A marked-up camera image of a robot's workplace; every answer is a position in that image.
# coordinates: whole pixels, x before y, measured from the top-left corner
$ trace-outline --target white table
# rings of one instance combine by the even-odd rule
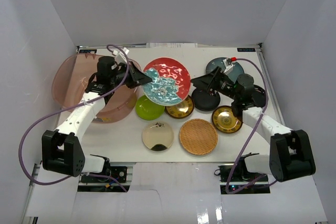
[[[104,49],[99,49],[97,54],[109,55]],[[158,57],[178,59],[191,77],[202,75],[206,64],[216,57],[244,57],[260,66],[257,53],[238,53],[236,48],[131,49],[129,56],[142,68]],[[255,84],[262,86],[258,72],[247,62],[241,65],[255,78]],[[274,97],[270,98],[267,113],[280,121]],[[221,105],[230,103],[229,98],[222,96]],[[210,116],[211,113],[197,110],[182,120],[165,114],[161,116],[160,120],[167,121],[175,132],[173,146],[163,153],[154,153],[143,145],[141,132],[148,121],[138,118],[134,111],[117,123],[92,123],[82,142],[86,154],[107,156],[115,162],[137,162],[129,192],[78,193],[78,178],[48,187],[35,185],[26,216],[38,216],[37,224],[314,224],[326,221],[311,176],[276,183],[270,194],[220,195],[219,180],[213,176],[213,171],[217,163],[235,160],[251,128],[243,125],[235,134],[219,134],[217,147],[207,156],[188,154],[177,138],[180,127],[193,118],[210,121]],[[67,115],[63,114],[60,121],[65,117]],[[134,131],[128,130],[129,124],[135,128]],[[245,152],[267,154],[268,151],[266,141],[256,134]],[[60,177],[62,175],[43,170],[38,178],[51,181]]]

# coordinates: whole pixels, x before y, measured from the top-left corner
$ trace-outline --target pink transparent bin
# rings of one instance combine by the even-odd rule
[[[58,69],[53,85],[53,99],[66,108],[78,104],[87,87],[90,76],[97,72],[97,62],[102,55],[76,54],[66,59]],[[99,123],[113,123],[125,118],[134,108],[138,99],[138,88],[121,86],[108,104],[94,120]]]

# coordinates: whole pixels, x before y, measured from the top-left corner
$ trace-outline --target orange round placemat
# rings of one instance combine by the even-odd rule
[[[218,135],[209,122],[203,119],[192,119],[181,127],[180,142],[187,152],[205,155],[216,147]]]

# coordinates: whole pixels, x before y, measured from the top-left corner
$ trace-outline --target white wall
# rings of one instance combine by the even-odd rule
[[[336,223],[336,0],[287,0],[264,44],[284,119],[310,136],[314,176]]]
[[[76,45],[263,42],[286,0],[51,0]]]
[[[0,223],[20,223],[29,180],[18,162],[24,131],[54,111],[51,83],[75,47],[50,0],[0,0]],[[29,134],[24,161],[29,171],[41,159],[41,134],[55,119]]]

